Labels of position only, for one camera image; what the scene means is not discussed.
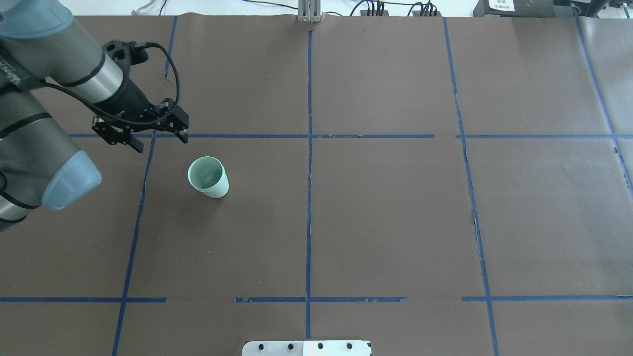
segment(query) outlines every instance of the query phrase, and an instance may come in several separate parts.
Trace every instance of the white label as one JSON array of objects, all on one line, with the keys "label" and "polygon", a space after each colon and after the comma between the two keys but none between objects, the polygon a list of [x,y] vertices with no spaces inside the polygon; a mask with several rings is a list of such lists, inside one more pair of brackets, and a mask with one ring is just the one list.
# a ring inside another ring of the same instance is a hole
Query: white label
[{"label": "white label", "polygon": [[514,11],[514,0],[488,0],[488,5],[499,11]]}]

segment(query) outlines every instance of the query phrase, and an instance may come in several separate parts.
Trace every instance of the vertical blue tape line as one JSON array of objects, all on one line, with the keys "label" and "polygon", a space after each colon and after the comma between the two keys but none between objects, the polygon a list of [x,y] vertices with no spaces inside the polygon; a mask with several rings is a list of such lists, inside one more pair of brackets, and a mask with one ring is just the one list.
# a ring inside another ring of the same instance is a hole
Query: vertical blue tape line
[{"label": "vertical blue tape line", "polygon": [[312,274],[312,31],[308,31],[308,222],[306,224],[306,340],[311,338],[310,303]]},{"label": "vertical blue tape line", "polygon": [[132,278],[132,266],[134,265],[134,254],[136,253],[136,242],[139,239],[139,228],[141,225],[141,215],[145,206],[145,192],[147,189],[147,178],[149,177],[149,168],[152,165],[154,156],[154,143],[156,142],[156,131],[152,133],[152,142],[149,146],[149,154],[147,155],[147,165],[145,167],[145,178],[141,189],[141,200],[139,202],[139,211],[136,215],[136,225],[134,226],[134,237],[132,238],[132,248],[130,249],[130,259],[127,263],[127,272],[125,274],[125,284],[123,285],[123,296],[121,297],[121,308],[119,310],[119,318],[116,324],[115,342],[112,347],[112,356],[116,356],[118,351],[118,342],[121,338],[121,328],[123,326],[123,317],[125,316],[125,305],[127,304],[127,293],[130,288],[130,280]]},{"label": "vertical blue tape line", "polygon": [[611,138],[613,138],[613,144],[615,145],[615,149],[618,150],[618,160],[620,161],[620,167],[622,168],[622,173],[624,173],[624,179],[627,181],[627,186],[629,188],[629,195],[633,198],[633,186],[631,185],[631,179],[629,175],[629,170],[627,169],[626,163],[624,163],[624,157],[622,157],[622,150],[620,150],[620,144],[618,143],[618,139],[615,137],[615,131],[613,130],[613,124],[611,123],[611,117],[609,116],[608,111],[606,110],[605,99],[602,96],[602,91],[600,90],[600,86],[598,85],[598,80],[596,79],[596,73],[593,70],[593,65],[591,65],[591,60],[589,59],[589,52],[587,52],[587,46],[585,45],[585,39],[582,34],[582,26],[580,25],[580,18],[576,16],[576,27],[578,28],[578,36],[580,37],[580,46],[582,47],[582,52],[585,55],[585,60],[587,61],[587,67],[589,67],[589,74],[591,74],[591,81],[596,88],[596,93],[598,94],[598,99],[600,100],[600,106],[602,107],[602,111],[605,114],[606,125],[609,128],[609,133],[611,134]]},{"label": "vertical blue tape line", "polygon": [[[172,23],[172,36],[169,38],[169,48],[167,49],[167,53],[172,55],[173,49],[173,38],[176,36],[176,25],[178,25],[178,16],[173,17]],[[169,61],[165,60],[165,79],[167,79],[167,75],[169,74]]]},{"label": "vertical blue tape line", "polygon": [[460,123],[461,150],[464,156],[464,164],[466,166],[466,177],[468,179],[468,192],[470,193],[470,204],[472,206],[475,232],[477,234],[477,246],[479,248],[479,264],[481,266],[481,275],[484,280],[484,292],[486,293],[486,307],[488,309],[488,323],[490,325],[490,335],[492,338],[492,350],[495,356],[499,356],[499,347],[497,345],[497,331],[494,326],[494,315],[492,314],[492,301],[490,299],[490,287],[488,285],[488,273],[486,271],[486,259],[484,257],[484,245],[481,240],[481,230],[479,228],[479,215],[477,214],[477,202],[475,201],[475,190],[473,188],[472,175],[470,173],[470,163],[468,162],[468,152],[466,147],[466,134],[464,132],[463,120],[461,119],[460,103],[457,99],[457,79],[455,77],[455,67],[453,65],[453,52],[451,51],[451,39],[448,34],[448,22],[446,17],[444,20],[444,35],[446,36],[446,51],[448,52],[448,62],[451,68],[451,80],[453,81],[453,94],[455,98],[455,110]]}]

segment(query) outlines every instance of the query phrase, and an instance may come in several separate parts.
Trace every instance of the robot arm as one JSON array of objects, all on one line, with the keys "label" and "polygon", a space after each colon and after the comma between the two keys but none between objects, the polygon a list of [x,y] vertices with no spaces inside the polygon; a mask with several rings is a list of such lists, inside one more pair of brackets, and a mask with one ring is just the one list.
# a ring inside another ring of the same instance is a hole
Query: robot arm
[{"label": "robot arm", "polygon": [[[32,89],[54,87],[81,100],[96,114],[93,130],[109,144],[141,152],[134,132],[147,129],[187,142],[179,81],[176,101],[152,105],[129,77],[132,65],[147,60],[149,47],[166,54],[153,43],[111,41],[102,48],[57,0],[0,2],[0,231],[40,205],[64,209],[101,182],[90,158]],[[60,86],[46,83],[48,77]]]}]

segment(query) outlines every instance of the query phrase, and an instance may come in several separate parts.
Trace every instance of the plastic cup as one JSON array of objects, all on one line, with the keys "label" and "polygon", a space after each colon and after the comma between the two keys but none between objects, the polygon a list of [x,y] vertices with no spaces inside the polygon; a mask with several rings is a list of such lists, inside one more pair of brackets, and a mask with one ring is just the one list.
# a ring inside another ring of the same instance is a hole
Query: plastic cup
[{"label": "plastic cup", "polygon": [[229,191],[229,178],[215,157],[200,157],[189,166],[187,178],[192,187],[211,198],[221,198]]}]

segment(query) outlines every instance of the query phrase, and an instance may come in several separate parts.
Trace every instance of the bundle of cables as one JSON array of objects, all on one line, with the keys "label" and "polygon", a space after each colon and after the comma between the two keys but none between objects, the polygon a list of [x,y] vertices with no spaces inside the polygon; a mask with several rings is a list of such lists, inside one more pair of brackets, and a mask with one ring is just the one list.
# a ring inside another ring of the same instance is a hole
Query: bundle of cables
[{"label": "bundle of cables", "polygon": [[378,0],[376,1],[377,5],[374,6],[374,3],[372,0],[362,0],[358,4],[356,4],[356,6],[354,6],[354,8],[352,9],[352,12],[350,12],[349,15],[353,16],[354,11],[356,11],[356,9],[358,9],[360,4],[362,3],[367,3],[367,16],[383,16],[385,13],[385,2]]},{"label": "bundle of cables", "polygon": [[406,16],[410,16],[411,12],[413,12],[413,8],[418,5],[420,5],[420,16],[427,16],[427,17],[437,16],[437,6],[433,5],[431,3],[431,0],[429,0],[426,4],[419,3],[419,2],[413,4],[413,6],[411,6],[411,8],[409,9],[409,13],[406,14]]}]

